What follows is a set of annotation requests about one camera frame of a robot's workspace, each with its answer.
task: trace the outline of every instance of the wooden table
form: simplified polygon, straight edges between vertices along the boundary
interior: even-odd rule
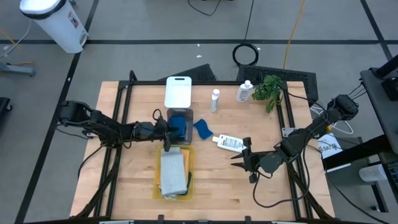
[[[289,92],[304,96],[302,82],[288,82]],[[111,117],[116,98],[118,82],[103,82],[97,102],[97,110]],[[220,89],[219,110],[210,112],[211,93]],[[203,118],[215,136],[226,134],[237,138],[251,137],[253,151],[274,150],[273,146],[281,140],[279,120],[276,110],[271,114],[265,111],[265,101],[250,99],[247,103],[235,101],[238,86],[193,86],[191,108],[194,122]],[[152,121],[152,112],[159,108],[163,115],[164,85],[134,85],[127,122]],[[297,127],[311,123],[308,103],[298,98],[290,98]],[[282,102],[284,118],[287,121],[285,103]],[[119,110],[118,121],[122,111]],[[88,141],[85,156],[90,155],[100,142]],[[155,160],[157,146],[162,142],[134,142],[132,148],[123,149],[118,182],[114,198],[112,219],[156,220],[163,214],[166,220],[294,220],[291,202],[274,208],[261,208],[252,199],[254,184],[250,184],[249,173],[233,167],[231,160],[235,152],[216,146],[211,139],[201,140],[194,130],[192,145],[197,149],[194,198],[191,202],[152,200],[154,186]],[[316,140],[310,145],[317,147]],[[76,215],[98,189],[105,150],[90,159],[81,170],[71,215]],[[308,147],[307,164],[310,170],[310,190],[319,204],[334,216],[330,193],[326,183],[320,154]],[[286,165],[281,165],[273,178],[261,178],[256,190],[256,198],[264,205],[291,198]],[[104,195],[101,214],[104,214],[108,193]],[[302,216],[305,210],[300,201]]]

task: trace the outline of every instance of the green leaves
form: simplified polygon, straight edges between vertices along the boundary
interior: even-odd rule
[[[266,106],[266,112],[270,113],[275,104],[280,104],[280,85],[282,84],[282,80],[275,75],[268,75],[264,78],[263,83],[259,84],[254,93],[251,95],[254,100],[268,100]]]

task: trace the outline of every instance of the gray cloth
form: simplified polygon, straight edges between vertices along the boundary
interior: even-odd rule
[[[171,147],[169,152],[162,150],[160,188],[163,196],[184,194],[187,191],[184,156],[179,147]]]

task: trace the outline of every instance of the white squeeze tube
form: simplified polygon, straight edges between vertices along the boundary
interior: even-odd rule
[[[222,149],[241,153],[246,147],[243,146],[243,140],[220,134],[219,137],[213,137],[213,142],[217,142],[217,146]]]

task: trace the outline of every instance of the clear plastic container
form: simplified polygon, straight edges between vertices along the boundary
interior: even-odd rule
[[[193,132],[193,111],[189,108],[170,108],[167,110],[167,121],[173,115],[181,115],[186,120],[185,124],[185,137],[184,140],[180,139],[178,141],[173,141],[171,139],[171,144],[181,144],[181,145],[189,145],[192,142],[192,132]]]

